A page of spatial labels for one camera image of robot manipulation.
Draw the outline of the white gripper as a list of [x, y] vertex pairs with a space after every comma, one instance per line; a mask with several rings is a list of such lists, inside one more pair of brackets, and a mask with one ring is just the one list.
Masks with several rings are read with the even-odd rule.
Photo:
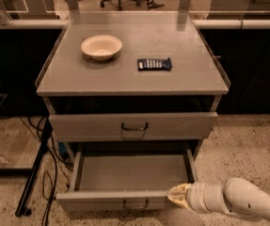
[[222, 185], [209, 185], [202, 182], [195, 182], [192, 185], [181, 184], [172, 187], [167, 197], [181, 208], [187, 210], [191, 208], [199, 214], [224, 214], [228, 211]]

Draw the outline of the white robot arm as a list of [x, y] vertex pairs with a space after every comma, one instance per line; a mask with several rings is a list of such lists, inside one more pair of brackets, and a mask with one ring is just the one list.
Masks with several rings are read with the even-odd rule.
[[231, 178], [217, 185], [181, 184], [172, 187], [167, 198], [198, 214], [219, 213], [230, 218], [270, 222], [270, 195], [242, 178]]

